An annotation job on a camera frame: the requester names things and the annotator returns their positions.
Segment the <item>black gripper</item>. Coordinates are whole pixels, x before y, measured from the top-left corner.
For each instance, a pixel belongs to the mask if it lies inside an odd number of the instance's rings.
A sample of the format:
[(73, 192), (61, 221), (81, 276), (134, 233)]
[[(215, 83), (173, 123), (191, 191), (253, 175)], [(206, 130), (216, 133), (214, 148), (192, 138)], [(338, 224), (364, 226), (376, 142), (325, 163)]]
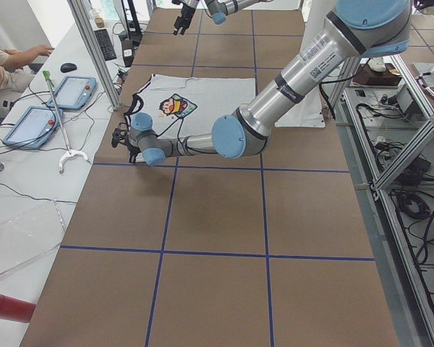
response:
[(130, 140), (127, 140), (127, 148), (129, 150), (129, 163), (138, 163), (140, 148), (135, 144), (132, 144)]
[(189, 28), (188, 20), (191, 20), (197, 9), (197, 0), (181, 0), (181, 17), (177, 17), (174, 23), (174, 35), (184, 35)]

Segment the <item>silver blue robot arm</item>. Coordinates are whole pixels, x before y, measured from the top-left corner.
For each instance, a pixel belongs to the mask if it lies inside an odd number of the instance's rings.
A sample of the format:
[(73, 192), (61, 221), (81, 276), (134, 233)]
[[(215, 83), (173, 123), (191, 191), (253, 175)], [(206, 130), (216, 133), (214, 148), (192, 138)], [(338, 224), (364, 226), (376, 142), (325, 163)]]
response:
[(219, 154), (236, 159), (264, 151), (272, 126), (345, 60), (374, 58), (407, 49), (412, 16), (410, 1), (337, 1), (325, 15), (323, 29), (274, 80), (248, 104), (215, 120), (210, 134), (161, 139), (153, 120), (136, 113), (126, 146), (149, 166), (167, 158)]
[[(184, 35), (190, 27), (192, 19), (200, 1), (198, 0), (178, 0), (172, 1), (172, 4), (181, 5), (180, 15), (174, 23), (174, 35)], [(221, 25), (226, 21), (230, 14), (237, 13), (239, 10), (260, 3), (260, 0), (205, 0), (205, 6), (208, 10), (209, 17), (216, 25)]]

